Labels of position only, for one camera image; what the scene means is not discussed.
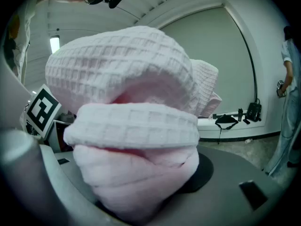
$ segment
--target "pink waffle towel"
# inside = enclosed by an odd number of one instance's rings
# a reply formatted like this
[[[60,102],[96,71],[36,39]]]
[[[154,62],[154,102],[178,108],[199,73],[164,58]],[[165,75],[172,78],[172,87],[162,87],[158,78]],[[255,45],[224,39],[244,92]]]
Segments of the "pink waffle towel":
[[[106,208],[144,225],[193,175],[197,116],[221,102],[217,75],[146,26],[79,38],[50,56],[48,86],[77,114],[64,140]]]

